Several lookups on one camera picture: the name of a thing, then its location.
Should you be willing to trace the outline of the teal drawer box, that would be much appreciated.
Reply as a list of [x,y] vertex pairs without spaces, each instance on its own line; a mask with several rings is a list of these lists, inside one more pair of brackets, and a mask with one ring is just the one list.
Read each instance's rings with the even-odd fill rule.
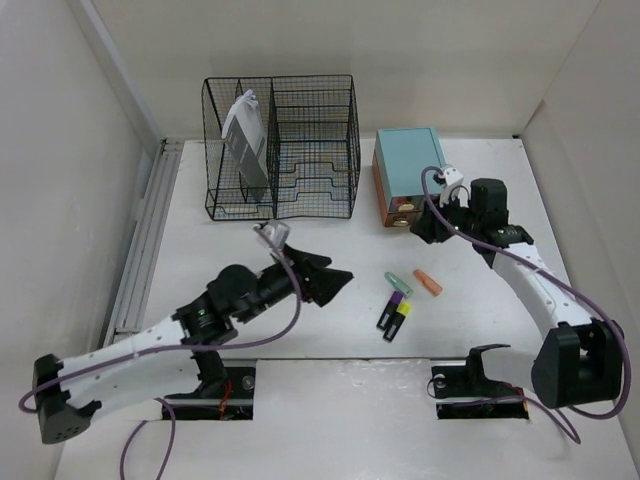
[[421,173],[426,167],[444,165],[445,156],[434,127],[377,131],[372,171],[384,227],[409,227],[421,216]]

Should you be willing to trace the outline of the grey setup guide booklet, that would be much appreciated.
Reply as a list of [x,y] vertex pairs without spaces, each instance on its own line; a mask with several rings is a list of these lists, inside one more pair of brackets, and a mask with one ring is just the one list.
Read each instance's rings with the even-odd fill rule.
[[269,184],[266,161],[267,132],[257,95],[249,89],[228,111],[222,138],[244,179],[248,194],[261,202]]

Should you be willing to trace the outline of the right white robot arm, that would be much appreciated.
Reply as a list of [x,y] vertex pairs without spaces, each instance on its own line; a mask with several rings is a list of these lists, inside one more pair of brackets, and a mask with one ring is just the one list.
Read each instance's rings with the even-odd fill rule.
[[631,386],[631,362],[619,325],[551,273],[531,235],[510,223],[503,181],[472,181],[468,201],[462,204],[457,195],[464,178],[456,170],[428,167],[421,182],[430,180],[442,190],[424,194],[424,212],[411,232],[428,244],[454,236],[470,242],[510,286],[542,337],[535,355],[507,344],[488,344],[471,348],[461,367],[436,368],[446,383],[442,397],[495,398],[501,390],[523,388],[550,409],[568,408],[589,417],[586,405],[611,401],[611,410],[594,417],[618,415]]

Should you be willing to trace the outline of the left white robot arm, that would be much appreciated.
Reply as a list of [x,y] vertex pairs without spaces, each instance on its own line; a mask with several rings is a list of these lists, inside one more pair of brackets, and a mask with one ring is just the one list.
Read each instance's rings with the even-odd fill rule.
[[289,296],[323,307],[353,279],[331,259],[285,246],[254,272],[232,264],[191,303],[150,328],[93,352],[47,354],[33,365],[31,399],[45,445],[65,442],[130,405],[176,394],[217,394],[226,379],[222,350],[236,350],[246,324]]

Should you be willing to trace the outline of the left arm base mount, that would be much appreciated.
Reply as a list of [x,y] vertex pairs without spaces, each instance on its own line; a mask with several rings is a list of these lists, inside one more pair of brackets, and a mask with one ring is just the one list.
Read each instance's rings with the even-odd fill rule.
[[224,360],[217,352],[195,354],[199,385],[187,393],[165,398],[177,420],[252,420],[257,361]]

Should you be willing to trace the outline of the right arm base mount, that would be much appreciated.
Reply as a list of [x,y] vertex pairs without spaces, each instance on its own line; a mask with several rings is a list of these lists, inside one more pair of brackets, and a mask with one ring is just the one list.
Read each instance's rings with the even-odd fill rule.
[[471,348],[462,360],[432,364],[430,396],[436,400],[439,420],[529,419],[523,389],[484,373],[483,354],[505,348],[508,345],[482,345]]

